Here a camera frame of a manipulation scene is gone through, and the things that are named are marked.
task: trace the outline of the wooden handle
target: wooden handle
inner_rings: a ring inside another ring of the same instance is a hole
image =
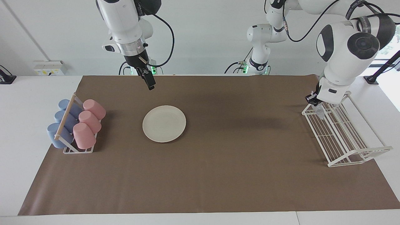
[[[65,109],[64,116],[62,117],[61,123],[57,130],[57,133],[54,136],[54,140],[56,140],[56,141],[58,141],[60,139],[62,128],[65,125],[65,121],[67,120],[68,113],[70,113],[70,111],[71,111],[71,108],[72,108],[72,105],[74,104],[75,98],[76,98],[76,92],[72,95],[70,103],[68,104],[67,108]]]

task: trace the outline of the white wall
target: white wall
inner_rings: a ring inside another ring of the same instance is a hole
[[[108,29],[94,0],[2,1],[11,7],[51,60],[62,60],[67,65],[68,75],[118,72],[124,58],[101,49]],[[395,0],[370,2],[387,12],[400,9],[397,3],[391,6]],[[176,35],[176,49],[170,63],[164,66],[164,72],[223,73],[230,63],[243,60],[251,48],[246,39],[248,27],[266,23],[263,6],[262,0],[164,0],[158,15],[171,24]],[[0,63],[16,75],[34,75],[33,61],[44,57],[2,2],[0,7]],[[154,27],[154,35],[147,41],[148,53],[161,63],[170,51],[170,32],[154,17],[145,18]],[[304,12],[291,12],[288,22],[293,38],[302,37],[316,18]],[[316,52],[316,37],[327,23],[342,20],[341,16],[327,15],[306,40],[271,44],[272,74],[321,73],[325,63]]]

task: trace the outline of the cup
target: cup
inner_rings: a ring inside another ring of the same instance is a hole
[[[54,115],[54,119],[56,121],[56,123],[61,123],[62,117],[65,114],[65,110],[61,110],[58,111],[55,115]],[[68,130],[69,133],[72,133],[73,128],[75,125],[78,124],[78,121],[71,115],[68,113],[67,118],[65,120],[65,124],[64,127]]]
[[[58,103],[58,107],[60,108],[60,110],[66,110],[69,103],[70,101],[68,99],[63,99]],[[80,108],[77,104],[73,103],[70,110],[70,114],[75,119],[78,119],[79,113],[81,113],[82,111],[83,111],[82,108]]]
[[[106,116],[106,110],[98,102],[93,99],[88,99],[83,103],[83,108],[86,111],[92,112],[97,120],[102,120]]]
[[[66,147],[66,145],[62,143],[60,140],[58,141],[54,140],[54,136],[56,135],[59,126],[60,126],[59,123],[51,124],[50,126],[47,127],[47,134],[49,135],[50,140],[53,143],[54,147],[58,149],[63,149]],[[62,128],[61,137],[64,138],[70,144],[74,140],[74,137],[68,132],[68,130],[65,127]]]
[[[78,123],[74,126],[74,137],[78,148],[89,149],[96,144],[96,138],[86,123]]]
[[[83,111],[79,114],[79,122],[86,123],[92,130],[93,134],[101,130],[101,123],[97,117],[90,111]]]

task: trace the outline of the pink cup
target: pink cup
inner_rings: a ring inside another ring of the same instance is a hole
[[[92,112],[98,120],[102,120],[106,116],[106,110],[98,102],[93,99],[88,99],[83,103],[83,108],[86,111]]]
[[[74,126],[74,138],[80,149],[89,149],[96,144],[96,138],[86,123],[78,123]]]
[[[95,134],[101,130],[101,123],[90,111],[83,111],[79,114],[79,122],[86,123]]]

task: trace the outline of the white plate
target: white plate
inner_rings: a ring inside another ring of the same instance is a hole
[[[166,143],[177,139],[186,128],[186,117],[170,105],[152,109],[143,119],[143,132],[152,141]]]

